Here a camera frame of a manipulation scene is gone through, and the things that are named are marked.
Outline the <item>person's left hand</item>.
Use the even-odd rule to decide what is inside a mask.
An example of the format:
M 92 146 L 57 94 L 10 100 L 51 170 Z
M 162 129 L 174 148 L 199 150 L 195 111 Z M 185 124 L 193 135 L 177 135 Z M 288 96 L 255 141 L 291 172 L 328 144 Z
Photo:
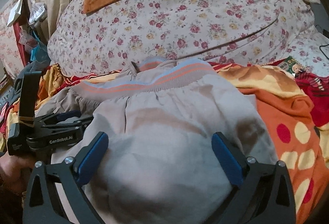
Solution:
M 27 169 L 33 169 L 36 159 L 32 156 L 1 156 L 1 186 L 14 194 L 22 194 L 27 188 Z

